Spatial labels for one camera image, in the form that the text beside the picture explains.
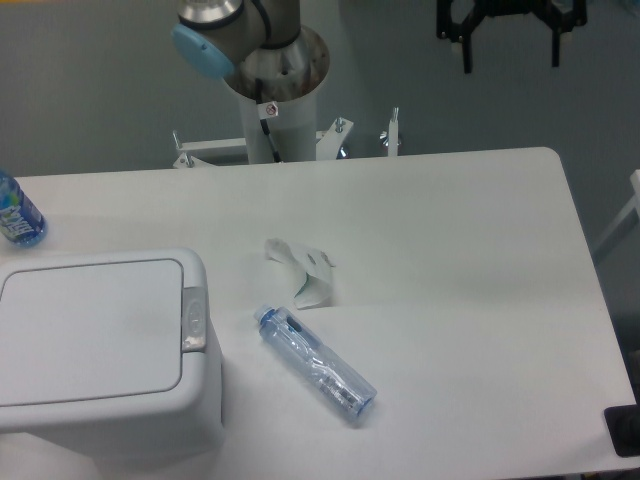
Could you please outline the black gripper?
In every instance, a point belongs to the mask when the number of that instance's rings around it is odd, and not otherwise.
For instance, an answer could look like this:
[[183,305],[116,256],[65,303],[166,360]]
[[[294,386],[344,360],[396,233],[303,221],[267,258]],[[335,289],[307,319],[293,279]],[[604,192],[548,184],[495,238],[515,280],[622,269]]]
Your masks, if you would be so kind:
[[586,2],[570,1],[471,1],[469,8],[457,18],[454,1],[436,2],[436,36],[459,44],[465,74],[473,70],[472,34],[486,18],[533,15],[551,30],[551,66],[558,68],[562,45],[572,38],[575,27],[586,25]]

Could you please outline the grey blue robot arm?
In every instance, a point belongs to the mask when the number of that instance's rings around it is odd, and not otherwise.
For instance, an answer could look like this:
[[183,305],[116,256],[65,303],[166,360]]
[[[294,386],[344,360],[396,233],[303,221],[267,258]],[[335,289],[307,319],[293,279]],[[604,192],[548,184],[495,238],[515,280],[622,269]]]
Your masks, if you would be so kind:
[[[552,33],[552,65],[560,62],[560,38],[588,21],[587,3],[562,8],[553,1],[474,1],[460,22],[451,1],[436,3],[436,36],[462,45],[463,68],[472,71],[471,38],[487,18],[532,14]],[[175,49],[200,74],[231,75],[259,49],[283,50],[301,35],[298,1],[179,1],[178,23],[171,30]]]

